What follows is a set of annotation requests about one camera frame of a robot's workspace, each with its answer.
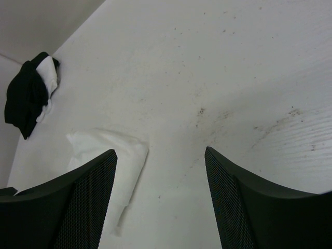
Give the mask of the folded black tank top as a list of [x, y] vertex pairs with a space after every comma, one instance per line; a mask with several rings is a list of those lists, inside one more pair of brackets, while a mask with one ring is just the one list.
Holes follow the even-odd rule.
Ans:
[[[50, 55], [41, 52], [32, 60], [24, 62], [7, 89], [5, 122], [18, 128], [25, 140], [31, 136], [38, 123], [36, 119], [47, 103], [47, 89], [36, 70], [47, 56]], [[55, 58], [53, 61], [58, 74], [60, 62]]]

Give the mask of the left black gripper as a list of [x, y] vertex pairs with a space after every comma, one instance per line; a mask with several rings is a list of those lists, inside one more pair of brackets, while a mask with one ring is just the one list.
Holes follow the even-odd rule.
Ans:
[[0, 189], [0, 197], [13, 197], [18, 192], [14, 187], [6, 187]]

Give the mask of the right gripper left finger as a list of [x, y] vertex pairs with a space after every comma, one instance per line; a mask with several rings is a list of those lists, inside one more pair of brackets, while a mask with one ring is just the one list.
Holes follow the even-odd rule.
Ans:
[[116, 164], [110, 149], [48, 182], [1, 197], [1, 248], [98, 248]]

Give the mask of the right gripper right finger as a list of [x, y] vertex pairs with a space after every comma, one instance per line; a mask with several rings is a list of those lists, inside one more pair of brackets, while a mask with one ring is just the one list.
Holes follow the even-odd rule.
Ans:
[[284, 187], [205, 150], [222, 248], [331, 248], [331, 192]]

